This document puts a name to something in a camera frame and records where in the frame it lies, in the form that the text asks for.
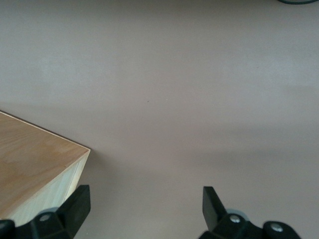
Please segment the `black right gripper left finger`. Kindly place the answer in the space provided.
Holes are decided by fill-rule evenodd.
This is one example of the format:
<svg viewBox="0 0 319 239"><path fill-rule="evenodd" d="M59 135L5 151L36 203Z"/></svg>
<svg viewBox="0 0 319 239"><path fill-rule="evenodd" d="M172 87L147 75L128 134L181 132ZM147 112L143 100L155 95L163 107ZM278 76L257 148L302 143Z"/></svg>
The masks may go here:
<svg viewBox="0 0 319 239"><path fill-rule="evenodd" d="M43 212L14 231L16 239L73 239L90 213L90 187L80 185L54 212Z"/></svg>

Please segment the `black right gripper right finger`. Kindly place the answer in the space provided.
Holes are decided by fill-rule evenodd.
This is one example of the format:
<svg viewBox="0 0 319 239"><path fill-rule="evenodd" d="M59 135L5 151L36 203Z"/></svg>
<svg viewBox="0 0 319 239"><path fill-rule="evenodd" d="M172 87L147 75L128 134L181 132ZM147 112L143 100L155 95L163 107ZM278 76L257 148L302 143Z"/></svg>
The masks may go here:
<svg viewBox="0 0 319 239"><path fill-rule="evenodd" d="M298 239L299 235L283 222L267 221L257 227L238 213L229 213L213 187L203 187L202 212L208 227L201 239Z"/></svg>

